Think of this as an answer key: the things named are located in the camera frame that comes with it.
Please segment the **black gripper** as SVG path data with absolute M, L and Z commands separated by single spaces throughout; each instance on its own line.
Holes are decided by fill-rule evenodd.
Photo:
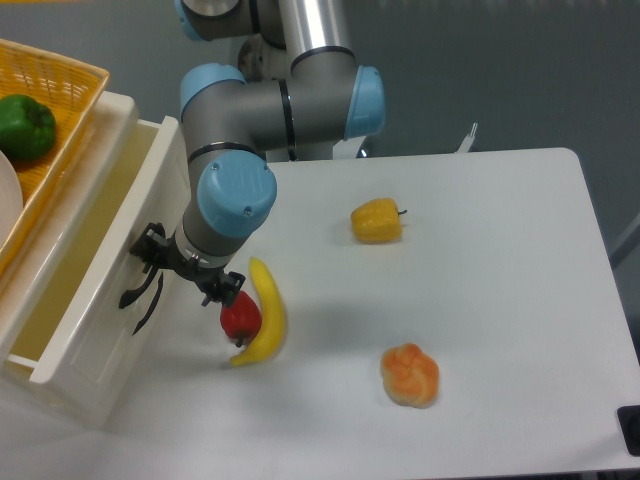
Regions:
M 184 253 L 175 237 L 170 241 L 166 238 L 162 223 L 149 223 L 129 248 L 129 253 L 143 263 L 144 273 L 168 265 L 180 277 L 193 282 L 204 294 L 203 307 L 209 303 L 231 307 L 246 280 L 240 273 L 224 272 L 227 259 L 209 262 L 195 253 Z

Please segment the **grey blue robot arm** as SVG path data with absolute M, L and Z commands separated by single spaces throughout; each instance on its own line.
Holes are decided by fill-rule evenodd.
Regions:
M 211 41 L 257 34 L 285 55 L 271 80 L 249 81 L 217 63 L 180 86 L 190 201 L 172 233 L 149 224 L 131 247 L 145 285 L 163 271 L 195 284 L 207 302 L 231 305 L 244 278 L 227 266 L 266 220 L 277 194 L 264 154 L 295 158 L 307 145 L 379 133 L 386 120 L 379 72 L 358 64 L 339 1 L 179 1 L 185 32 Z

